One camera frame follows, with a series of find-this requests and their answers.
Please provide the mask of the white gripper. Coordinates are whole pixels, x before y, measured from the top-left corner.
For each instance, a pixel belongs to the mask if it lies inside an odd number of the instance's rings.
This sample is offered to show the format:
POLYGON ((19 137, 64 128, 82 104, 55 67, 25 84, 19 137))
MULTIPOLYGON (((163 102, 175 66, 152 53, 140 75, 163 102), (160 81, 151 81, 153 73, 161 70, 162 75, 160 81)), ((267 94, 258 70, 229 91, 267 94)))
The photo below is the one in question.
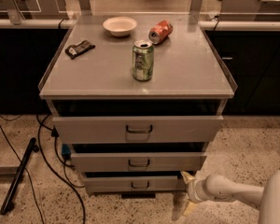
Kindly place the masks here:
POLYGON ((203 198, 203 186, 201 180, 196 180, 193 175, 186 171, 182 171, 181 175, 183 180, 187 184, 187 193, 190 201, 186 202, 185 209, 183 211, 183 216, 189 216, 197 207, 197 203, 204 202, 203 198))

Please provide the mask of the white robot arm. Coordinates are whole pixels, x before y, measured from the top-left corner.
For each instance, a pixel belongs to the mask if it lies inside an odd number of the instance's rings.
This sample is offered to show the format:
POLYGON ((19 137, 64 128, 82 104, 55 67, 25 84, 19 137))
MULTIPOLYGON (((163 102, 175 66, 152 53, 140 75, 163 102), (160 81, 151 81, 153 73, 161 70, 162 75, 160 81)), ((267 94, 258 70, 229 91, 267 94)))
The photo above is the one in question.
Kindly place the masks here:
POLYGON ((265 187, 236 183, 223 175, 211 174, 202 180, 185 171, 181 175, 189 197, 185 216, 202 202, 239 201, 259 211, 258 224, 280 224, 280 170, 268 179, 265 187))

